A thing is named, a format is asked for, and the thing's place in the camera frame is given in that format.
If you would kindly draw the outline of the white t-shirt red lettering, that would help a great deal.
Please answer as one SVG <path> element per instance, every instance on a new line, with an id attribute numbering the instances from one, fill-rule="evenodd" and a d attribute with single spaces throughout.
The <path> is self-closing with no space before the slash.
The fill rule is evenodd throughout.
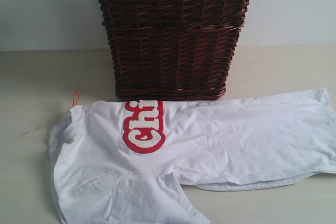
<path id="1" fill-rule="evenodd" d="M 62 223 L 208 223 L 182 186 L 241 191 L 335 173 L 325 88 L 214 102 L 97 101 L 50 131 Z"/>

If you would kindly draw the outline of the dark brown wicker basket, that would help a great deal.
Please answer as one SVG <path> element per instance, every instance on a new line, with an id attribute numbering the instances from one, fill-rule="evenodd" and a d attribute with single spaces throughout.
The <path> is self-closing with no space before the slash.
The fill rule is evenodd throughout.
<path id="1" fill-rule="evenodd" d="M 122 100 L 217 100 L 249 0 L 99 0 Z"/>

